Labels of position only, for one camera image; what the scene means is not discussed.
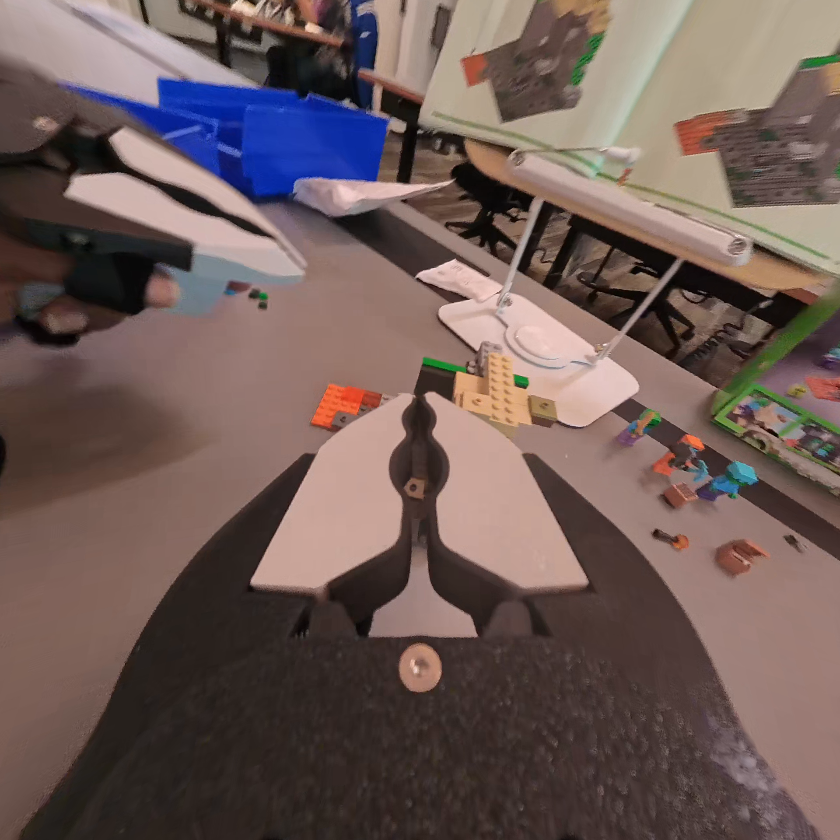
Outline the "blue striped jacket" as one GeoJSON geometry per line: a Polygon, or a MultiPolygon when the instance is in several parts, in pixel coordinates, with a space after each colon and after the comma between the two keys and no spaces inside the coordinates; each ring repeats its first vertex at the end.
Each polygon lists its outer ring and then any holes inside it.
{"type": "Polygon", "coordinates": [[[361,70],[375,68],[379,28],[374,1],[349,1],[351,68],[358,105],[364,110],[373,109],[373,85],[361,78],[361,70]]]}

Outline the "crumpled white paper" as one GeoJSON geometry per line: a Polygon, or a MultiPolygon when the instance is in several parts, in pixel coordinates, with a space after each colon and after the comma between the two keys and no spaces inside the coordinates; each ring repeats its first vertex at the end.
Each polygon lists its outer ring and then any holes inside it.
{"type": "Polygon", "coordinates": [[[453,183],[454,180],[405,184],[310,177],[295,181],[291,197],[326,217],[349,217],[425,196],[453,183]]]}

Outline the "wooden office desk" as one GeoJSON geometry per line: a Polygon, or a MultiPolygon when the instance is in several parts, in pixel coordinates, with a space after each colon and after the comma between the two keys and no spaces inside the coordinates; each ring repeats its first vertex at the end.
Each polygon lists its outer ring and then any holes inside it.
{"type": "Polygon", "coordinates": [[[239,38],[256,43],[254,32],[264,31],[278,37],[301,39],[331,49],[344,49],[348,46],[345,38],[330,35],[310,24],[284,24],[280,21],[278,5],[273,2],[215,2],[215,1],[178,1],[179,12],[185,16],[211,26],[215,32],[217,61],[226,68],[231,68],[232,38],[239,38]]]}
{"type": "Polygon", "coordinates": [[[385,77],[370,69],[356,72],[358,81],[370,83],[381,90],[381,109],[384,114],[404,123],[402,147],[398,161],[396,180],[407,184],[413,175],[417,138],[419,134],[419,115],[425,95],[392,78],[385,77]]]}

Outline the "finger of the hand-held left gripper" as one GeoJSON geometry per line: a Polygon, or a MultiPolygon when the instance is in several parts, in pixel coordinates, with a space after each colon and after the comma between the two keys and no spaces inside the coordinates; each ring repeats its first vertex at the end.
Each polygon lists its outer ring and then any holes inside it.
{"type": "Polygon", "coordinates": [[[65,197],[173,235],[192,247],[189,269],[177,268],[173,257],[154,259],[180,287],[175,313],[209,313],[232,280],[257,287],[286,286],[305,276],[305,260],[275,228],[268,235],[249,233],[231,221],[187,208],[159,186],[129,174],[73,175],[65,197]]]}
{"type": "Polygon", "coordinates": [[[243,193],[168,143],[121,128],[110,133],[108,145],[127,173],[187,209],[257,236],[277,237],[277,228],[243,193]]]}

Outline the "cyan-headed toy figure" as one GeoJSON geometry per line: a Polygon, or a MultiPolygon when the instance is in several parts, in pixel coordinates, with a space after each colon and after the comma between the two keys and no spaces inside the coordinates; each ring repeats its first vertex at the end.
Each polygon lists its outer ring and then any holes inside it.
{"type": "Polygon", "coordinates": [[[751,487],[760,481],[753,467],[740,461],[731,462],[724,472],[711,478],[706,484],[696,489],[699,499],[717,501],[721,497],[737,499],[740,490],[751,487]]]}

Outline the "small white packet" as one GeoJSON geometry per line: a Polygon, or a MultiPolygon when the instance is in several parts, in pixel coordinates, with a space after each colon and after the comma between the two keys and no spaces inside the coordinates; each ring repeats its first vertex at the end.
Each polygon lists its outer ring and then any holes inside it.
{"type": "Polygon", "coordinates": [[[415,278],[430,287],[478,302],[497,297],[502,290],[500,283],[457,259],[421,270],[415,278]]]}

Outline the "blue plastic bin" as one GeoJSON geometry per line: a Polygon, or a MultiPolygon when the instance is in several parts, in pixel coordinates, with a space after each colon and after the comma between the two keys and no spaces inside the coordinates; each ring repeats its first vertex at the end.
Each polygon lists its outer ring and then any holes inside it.
{"type": "Polygon", "coordinates": [[[305,101],[295,91],[284,89],[225,86],[171,78],[160,78],[157,92],[161,108],[215,120],[221,130],[234,133],[242,132],[247,108],[296,108],[305,101]]]}
{"type": "Polygon", "coordinates": [[[114,109],[128,113],[147,129],[173,145],[193,162],[216,175],[221,174],[217,150],[218,121],[198,116],[191,112],[161,108],[130,98],[112,96],[108,93],[61,82],[60,85],[114,109]]]}
{"type": "Polygon", "coordinates": [[[377,180],[389,119],[319,98],[245,109],[241,162],[256,197],[300,179],[377,180]]]}

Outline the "brown brick piece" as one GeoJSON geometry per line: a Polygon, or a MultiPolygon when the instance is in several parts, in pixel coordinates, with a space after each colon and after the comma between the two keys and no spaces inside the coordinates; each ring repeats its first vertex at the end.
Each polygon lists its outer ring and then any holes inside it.
{"type": "Polygon", "coordinates": [[[734,539],[723,543],[714,552],[717,566],[730,577],[746,574],[760,561],[770,558],[768,552],[748,539],[734,539]]]}

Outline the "pale green instruction booklet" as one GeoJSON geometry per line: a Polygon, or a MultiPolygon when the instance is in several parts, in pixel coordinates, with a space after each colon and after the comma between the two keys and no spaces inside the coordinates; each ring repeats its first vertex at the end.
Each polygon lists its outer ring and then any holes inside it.
{"type": "Polygon", "coordinates": [[[719,266],[838,276],[837,1],[458,2],[429,128],[719,266]]]}

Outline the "orange black toy figure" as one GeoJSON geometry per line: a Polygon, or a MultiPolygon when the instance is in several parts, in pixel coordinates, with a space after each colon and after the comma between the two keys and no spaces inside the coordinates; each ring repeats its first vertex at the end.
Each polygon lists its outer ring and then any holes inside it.
{"type": "Polygon", "coordinates": [[[675,470],[686,471],[694,476],[695,482],[708,477],[706,462],[700,457],[706,446],[700,438],[692,434],[683,434],[668,447],[668,452],[651,466],[655,474],[671,477],[675,470]]]}

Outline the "grey desk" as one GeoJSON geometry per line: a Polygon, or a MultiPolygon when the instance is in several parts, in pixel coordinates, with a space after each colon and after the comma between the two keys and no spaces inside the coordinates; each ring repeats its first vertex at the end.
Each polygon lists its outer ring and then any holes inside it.
{"type": "Polygon", "coordinates": [[[421,234],[266,210],[308,263],[266,312],[2,343],[2,838],[838,838],[838,500],[797,476],[670,509],[621,407],[512,442],[583,592],[478,634],[429,578],[428,466],[373,617],[250,588],[346,428],[310,425],[328,384],[413,395],[428,460],[421,358],[466,357],[421,234]],[[730,577],[734,539],[770,558],[730,577]]]}

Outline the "green-headed toy figure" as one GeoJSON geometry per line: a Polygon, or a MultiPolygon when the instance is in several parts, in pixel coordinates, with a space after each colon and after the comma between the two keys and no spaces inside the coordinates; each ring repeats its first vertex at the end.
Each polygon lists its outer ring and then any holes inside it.
{"type": "Polygon", "coordinates": [[[645,409],[638,418],[627,425],[624,430],[616,436],[616,442],[624,447],[633,447],[635,444],[650,434],[661,423],[662,416],[652,409],[645,409]]]}

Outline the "grey brick building model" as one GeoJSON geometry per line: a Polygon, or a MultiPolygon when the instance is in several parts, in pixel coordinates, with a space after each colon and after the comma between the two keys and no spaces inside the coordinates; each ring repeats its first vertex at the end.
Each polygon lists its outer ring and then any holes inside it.
{"type": "MultiPolygon", "coordinates": [[[[527,377],[515,374],[512,358],[500,345],[484,342],[474,358],[463,365],[423,358],[414,394],[436,393],[512,439],[522,427],[560,423],[555,401],[531,393],[529,385],[527,377]]],[[[310,425],[336,432],[394,399],[395,395],[331,383],[310,425]]]]}

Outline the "green toy set box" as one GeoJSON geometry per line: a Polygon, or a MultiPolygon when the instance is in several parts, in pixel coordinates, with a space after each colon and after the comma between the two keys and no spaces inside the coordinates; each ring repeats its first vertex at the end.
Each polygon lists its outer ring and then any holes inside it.
{"type": "Polygon", "coordinates": [[[711,419],[838,497],[838,279],[718,391],[711,419]]]}

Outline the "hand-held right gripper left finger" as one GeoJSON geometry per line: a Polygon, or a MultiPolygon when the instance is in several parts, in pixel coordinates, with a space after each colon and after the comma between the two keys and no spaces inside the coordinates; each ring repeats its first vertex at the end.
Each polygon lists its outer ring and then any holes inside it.
{"type": "Polygon", "coordinates": [[[315,454],[249,585],[337,602],[354,623],[406,587],[413,551],[403,485],[415,405],[401,394],[352,421],[315,454]]]}

